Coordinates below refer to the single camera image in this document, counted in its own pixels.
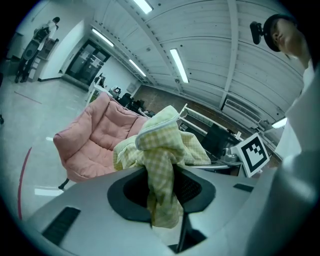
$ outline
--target ceiling light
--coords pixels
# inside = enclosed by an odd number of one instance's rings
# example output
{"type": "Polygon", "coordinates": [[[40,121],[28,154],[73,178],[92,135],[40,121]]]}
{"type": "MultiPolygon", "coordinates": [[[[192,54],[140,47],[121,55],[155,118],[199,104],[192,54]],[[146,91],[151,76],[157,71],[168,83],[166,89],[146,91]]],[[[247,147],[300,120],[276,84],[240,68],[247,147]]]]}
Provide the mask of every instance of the ceiling light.
{"type": "Polygon", "coordinates": [[[132,65],[135,66],[135,68],[136,68],[144,77],[146,77],[146,74],[142,72],[142,70],[136,65],[136,63],[134,63],[134,62],[132,61],[132,59],[129,59],[129,61],[132,63],[132,65]]]}
{"type": "Polygon", "coordinates": [[[152,11],[151,6],[145,0],[133,0],[135,3],[144,11],[145,14],[148,14],[152,11]]]}
{"type": "Polygon", "coordinates": [[[181,59],[180,59],[180,56],[178,54],[178,51],[177,49],[171,49],[170,50],[170,53],[175,61],[175,64],[176,66],[178,67],[178,70],[180,72],[180,76],[182,77],[182,81],[186,84],[189,83],[189,80],[188,80],[188,77],[187,77],[187,74],[186,74],[186,71],[184,69],[184,65],[182,64],[181,62],[181,59]]]}
{"type": "Polygon", "coordinates": [[[279,121],[274,122],[274,123],[272,124],[272,127],[273,127],[274,129],[278,129],[278,128],[282,127],[282,126],[285,126],[286,123],[287,123],[287,118],[284,117],[284,118],[280,119],[279,121]]]}
{"type": "Polygon", "coordinates": [[[92,29],[92,32],[95,33],[98,37],[103,39],[107,44],[109,44],[111,47],[114,47],[114,44],[110,42],[104,35],[102,35],[100,32],[95,30],[94,28],[92,29]]]}

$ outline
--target ceiling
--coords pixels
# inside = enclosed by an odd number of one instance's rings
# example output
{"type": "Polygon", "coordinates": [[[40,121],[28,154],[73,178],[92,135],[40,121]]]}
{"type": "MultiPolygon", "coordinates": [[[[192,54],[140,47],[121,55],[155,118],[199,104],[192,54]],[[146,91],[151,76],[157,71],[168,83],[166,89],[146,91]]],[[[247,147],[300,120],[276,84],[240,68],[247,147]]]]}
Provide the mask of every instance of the ceiling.
{"type": "Polygon", "coordinates": [[[216,110],[233,97],[269,123],[284,116],[303,88],[296,59],[271,51],[263,39],[252,41],[252,21],[286,13],[274,0],[148,0],[148,14],[133,0],[83,2],[94,8],[92,25],[114,43],[117,59],[148,86],[216,110]],[[189,83],[180,77],[173,48],[189,83]]]}

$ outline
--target air conditioner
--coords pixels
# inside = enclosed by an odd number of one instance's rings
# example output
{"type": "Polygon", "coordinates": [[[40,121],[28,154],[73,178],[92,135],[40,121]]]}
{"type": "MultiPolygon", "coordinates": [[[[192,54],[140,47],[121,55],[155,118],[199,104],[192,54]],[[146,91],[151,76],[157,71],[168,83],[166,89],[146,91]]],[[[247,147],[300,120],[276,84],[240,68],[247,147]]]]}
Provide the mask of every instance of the air conditioner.
{"type": "Polygon", "coordinates": [[[261,121],[258,115],[229,98],[225,101],[222,112],[247,128],[255,129],[261,121]]]}

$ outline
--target door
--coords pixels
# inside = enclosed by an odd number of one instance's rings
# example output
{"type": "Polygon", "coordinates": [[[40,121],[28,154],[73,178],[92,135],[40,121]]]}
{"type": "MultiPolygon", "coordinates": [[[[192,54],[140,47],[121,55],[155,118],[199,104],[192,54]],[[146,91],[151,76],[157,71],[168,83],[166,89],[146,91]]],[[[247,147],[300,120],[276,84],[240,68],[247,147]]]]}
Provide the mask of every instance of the door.
{"type": "Polygon", "coordinates": [[[66,73],[90,86],[93,79],[110,55],[88,40],[70,63],[66,73]]]}

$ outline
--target checkered garment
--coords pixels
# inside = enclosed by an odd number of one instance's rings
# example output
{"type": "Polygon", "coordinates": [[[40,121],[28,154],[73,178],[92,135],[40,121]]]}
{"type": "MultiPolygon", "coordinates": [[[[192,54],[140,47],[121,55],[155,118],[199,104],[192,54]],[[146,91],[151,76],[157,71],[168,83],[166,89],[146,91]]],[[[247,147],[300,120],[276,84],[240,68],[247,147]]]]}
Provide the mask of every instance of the checkered garment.
{"type": "Polygon", "coordinates": [[[167,106],[149,119],[138,135],[115,146],[113,165],[120,171],[129,167],[145,166],[150,193],[147,208],[152,225],[173,228],[183,209],[174,188],[173,164],[209,165],[211,163],[196,136],[180,131],[179,113],[167,106]]]}

